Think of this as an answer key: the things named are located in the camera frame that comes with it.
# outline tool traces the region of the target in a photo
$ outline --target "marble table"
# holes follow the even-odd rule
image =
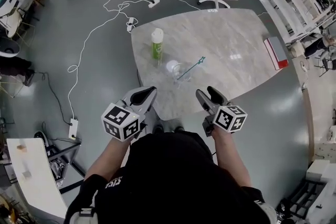
[[[152,58],[151,33],[164,31],[161,66]],[[162,120],[202,110],[195,91],[215,87],[233,99],[261,85],[275,70],[264,40],[268,31],[248,9],[209,9],[178,14],[144,24],[132,31],[133,53],[144,86],[155,86],[153,104]],[[192,66],[189,81],[176,83],[166,69],[170,60]]]

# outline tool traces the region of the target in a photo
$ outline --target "white table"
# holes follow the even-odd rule
[[[162,67],[152,58],[151,33],[161,28]],[[202,110],[195,92],[208,86],[231,100],[264,83],[275,74],[264,45],[269,37],[258,16],[248,9],[200,10],[162,18],[132,31],[133,53],[144,86],[157,87],[153,104],[163,120]],[[169,60],[190,66],[204,56],[189,82],[174,83],[165,72]]]
[[[64,218],[68,208],[61,192],[64,193],[73,187],[69,186],[59,190],[49,166],[49,159],[55,159],[60,153],[48,159],[40,138],[7,139],[7,145],[17,181],[27,202],[44,212]],[[73,151],[76,146],[73,145],[61,153]],[[72,161],[69,164],[74,168],[76,166]]]

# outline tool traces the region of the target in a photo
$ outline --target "person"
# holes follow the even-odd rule
[[[263,196],[252,188],[232,135],[215,126],[212,137],[218,165],[201,137],[182,127],[164,133],[158,125],[131,146],[130,140],[112,138],[89,168],[64,223],[81,223],[75,221],[80,217],[77,212],[91,205],[96,191],[98,223],[203,218],[207,222],[275,223],[270,221],[276,221],[274,209],[263,210]],[[127,163],[120,168],[129,146]]]
[[[315,52],[320,49],[327,49],[329,46],[335,45],[335,39],[330,36],[323,36],[314,41],[310,46],[305,49],[304,56],[309,59]]]
[[[32,63],[20,57],[3,57],[0,56],[0,74],[6,76],[21,75],[25,77],[24,85],[30,86],[31,80],[35,74],[33,69],[30,69]]]

